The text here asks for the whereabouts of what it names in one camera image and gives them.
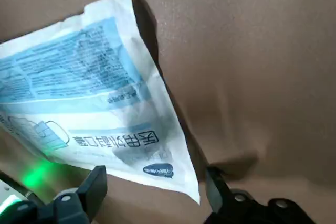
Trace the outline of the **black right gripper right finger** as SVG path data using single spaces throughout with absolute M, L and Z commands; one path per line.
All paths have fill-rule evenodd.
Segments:
M 212 208 L 205 223 L 314 224 L 308 214 L 290 199 L 272 198 L 262 205 L 247 191 L 229 188 L 217 167 L 208 167 L 205 177 L 206 196 Z

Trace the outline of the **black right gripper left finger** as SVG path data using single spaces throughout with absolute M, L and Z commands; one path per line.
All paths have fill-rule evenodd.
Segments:
M 48 204 L 21 200 L 1 212 L 1 223 L 92 223 L 107 195 L 106 167 L 96 166 L 75 191 Z

